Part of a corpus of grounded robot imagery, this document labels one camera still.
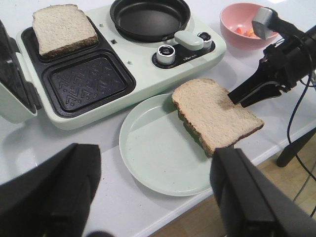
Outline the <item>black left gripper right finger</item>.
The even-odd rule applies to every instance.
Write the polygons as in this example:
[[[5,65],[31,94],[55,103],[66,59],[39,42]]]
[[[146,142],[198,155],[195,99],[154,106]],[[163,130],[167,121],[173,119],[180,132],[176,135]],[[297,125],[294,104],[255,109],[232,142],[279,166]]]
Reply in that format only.
[[[314,237],[316,222],[241,149],[216,149],[210,183],[228,237]]]

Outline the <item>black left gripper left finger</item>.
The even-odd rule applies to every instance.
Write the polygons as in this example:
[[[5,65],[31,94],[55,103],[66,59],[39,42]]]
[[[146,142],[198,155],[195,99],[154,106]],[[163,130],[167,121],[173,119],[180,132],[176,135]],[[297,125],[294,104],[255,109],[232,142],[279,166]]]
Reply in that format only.
[[[99,147],[69,145],[0,186],[0,235],[80,237],[100,177]]]

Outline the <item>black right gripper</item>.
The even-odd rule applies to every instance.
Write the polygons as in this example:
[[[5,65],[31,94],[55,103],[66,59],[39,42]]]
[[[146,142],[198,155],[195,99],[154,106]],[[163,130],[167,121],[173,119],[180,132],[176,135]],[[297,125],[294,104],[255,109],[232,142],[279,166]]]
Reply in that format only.
[[[316,68],[316,28],[300,39],[291,37],[278,46],[264,50],[256,72],[228,93],[235,104],[246,108],[260,101],[276,98],[280,90],[290,91],[297,81]]]

